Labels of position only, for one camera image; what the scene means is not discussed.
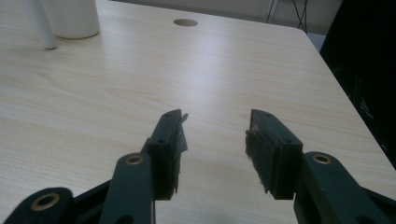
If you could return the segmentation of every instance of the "cable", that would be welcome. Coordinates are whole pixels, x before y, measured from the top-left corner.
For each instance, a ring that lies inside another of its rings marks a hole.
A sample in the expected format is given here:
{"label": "cable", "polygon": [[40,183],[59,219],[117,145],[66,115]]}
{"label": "cable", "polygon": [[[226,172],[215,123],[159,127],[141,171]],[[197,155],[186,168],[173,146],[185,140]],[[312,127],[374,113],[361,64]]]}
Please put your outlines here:
{"label": "cable", "polygon": [[308,0],[304,0],[304,10],[303,10],[303,14],[301,15],[301,17],[300,17],[300,13],[298,11],[298,8],[297,8],[295,0],[292,0],[292,2],[293,2],[293,5],[294,5],[294,8],[296,10],[297,18],[298,18],[298,21],[299,21],[298,28],[300,29],[300,27],[301,27],[303,29],[303,31],[306,34],[308,34],[308,28],[307,28],[307,22],[306,22],[306,14],[307,14],[306,6],[308,5]]}
{"label": "cable", "polygon": [[268,23],[268,21],[270,20],[270,16],[271,16],[272,7],[274,5],[274,2],[275,2],[275,0],[273,0],[272,3],[271,3],[270,11],[268,12],[267,21],[265,23]]}

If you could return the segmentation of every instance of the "wooden table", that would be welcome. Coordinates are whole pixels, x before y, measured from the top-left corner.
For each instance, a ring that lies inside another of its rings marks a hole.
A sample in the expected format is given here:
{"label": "wooden table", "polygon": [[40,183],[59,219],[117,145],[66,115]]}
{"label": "wooden table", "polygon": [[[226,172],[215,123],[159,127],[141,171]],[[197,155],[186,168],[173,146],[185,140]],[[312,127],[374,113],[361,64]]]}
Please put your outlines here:
{"label": "wooden table", "polygon": [[[0,221],[47,187],[75,196],[140,151],[181,108],[189,151],[158,223],[296,223],[264,193],[245,154],[250,109],[275,114],[396,198],[396,173],[306,35],[296,29],[97,1],[101,32],[44,50],[19,1],[0,2]],[[174,24],[176,19],[197,26]]]}

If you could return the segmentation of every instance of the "white cup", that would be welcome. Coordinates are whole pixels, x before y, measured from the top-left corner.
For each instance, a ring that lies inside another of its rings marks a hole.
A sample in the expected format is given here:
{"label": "white cup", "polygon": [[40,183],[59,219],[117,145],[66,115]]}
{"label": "white cup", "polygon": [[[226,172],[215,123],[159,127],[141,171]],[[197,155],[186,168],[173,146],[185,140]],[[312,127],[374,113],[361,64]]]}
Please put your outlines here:
{"label": "white cup", "polygon": [[99,33],[95,0],[23,0],[23,4],[46,49],[56,48],[54,35],[77,39]]}
{"label": "white cup", "polygon": [[99,33],[95,0],[42,0],[52,32],[62,38],[85,38]]}

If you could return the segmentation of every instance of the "table grommet hole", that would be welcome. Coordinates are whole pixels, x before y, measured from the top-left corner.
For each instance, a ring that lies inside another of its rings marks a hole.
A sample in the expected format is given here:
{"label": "table grommet hole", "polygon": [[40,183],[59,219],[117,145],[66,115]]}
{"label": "table grommet hole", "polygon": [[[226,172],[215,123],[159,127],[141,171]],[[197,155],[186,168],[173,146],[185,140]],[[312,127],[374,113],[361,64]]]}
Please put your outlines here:
{"label": "table grommet hole", "polygon": [[174,20],[174,24],[179,25],[179,26],[196,26],[198,25],[198,21],[193,21],[189,19],[177,19]]}

